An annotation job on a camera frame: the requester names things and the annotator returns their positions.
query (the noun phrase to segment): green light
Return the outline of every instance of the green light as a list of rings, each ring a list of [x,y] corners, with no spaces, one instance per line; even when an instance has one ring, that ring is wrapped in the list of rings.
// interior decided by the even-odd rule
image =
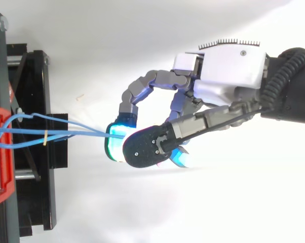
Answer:
[[[108,139],[108,152],[110,156],[115,160],[115,161],[125,161],[123,152],[122,152],[122,147],[123,143],[126,140],[127,137],[129,137],[131,134],[133,134],[136,131],[135,128],[127,127],[124,125],[113,125],[110,127],[109,133],[113,135],[122,135],[126,136],[124,139],[119,139],[119,138],[109,138]]]

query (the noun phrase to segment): red clamp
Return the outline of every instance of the red clamp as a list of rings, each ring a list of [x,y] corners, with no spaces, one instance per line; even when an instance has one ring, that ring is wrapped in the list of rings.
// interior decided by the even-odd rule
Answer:
[[[5,121],[11,116],[11,112],[0,108],[0,128]],[[12,144],[12,134],[4,133],[0,143]],[[15,190],[13,150],[0,148],[0,203],[12,195]]]

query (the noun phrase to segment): black metal stand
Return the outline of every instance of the black metal stand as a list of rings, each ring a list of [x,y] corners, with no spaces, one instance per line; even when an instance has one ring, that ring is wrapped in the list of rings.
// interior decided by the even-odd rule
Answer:
[[[26,44],[6,45],[0,31],[0,107],[16,114],[40,113],[68,119],[68,114],[50,114],[49,58],[43,51],[28,53]],[[14,121],[13,128],[68,130],[68,125],[41,118]],[[14,143],[37,139],[14,135]],[[14,150],[16,192],[0,205],[0,243],[17,243],[32,235],[32,225],[51,230],[57,223],[54,169],[67,167],[67,140]]]

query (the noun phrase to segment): metal rod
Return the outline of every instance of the metal rod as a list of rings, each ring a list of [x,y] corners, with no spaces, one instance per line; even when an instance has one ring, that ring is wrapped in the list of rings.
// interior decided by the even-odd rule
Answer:
[[[15,171],[15,180],[30,180],[35,179],[31,169],[23,169]]]
[[[7,57],[7,65],[9,67],[19,66],[22,60],[22,56],[8,56]]]

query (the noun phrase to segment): blue light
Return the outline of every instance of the blue light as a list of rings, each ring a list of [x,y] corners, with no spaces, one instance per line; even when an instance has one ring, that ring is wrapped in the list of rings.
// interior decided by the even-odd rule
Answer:
[[[172,151],[171,161],[179,167],[188,167],[189,154],[182,152],[180,149],[175,148]]]
[[[126,136],[126,138],[127,138],[128,136],[133,134],[135,131],[136,131],[135,128],[116,124],[116,125],[112,125],[110,127],[109,133],[114,134],[114,135]],[[109,138],[108,139],[107,148],[108,148],[110,156],[115,161],[119,161],[119,162],[125,161],[123,152],[122,152],[122,147],[123,147],[123,143],[126,140],[126,138],[124,138],[124,139]]]

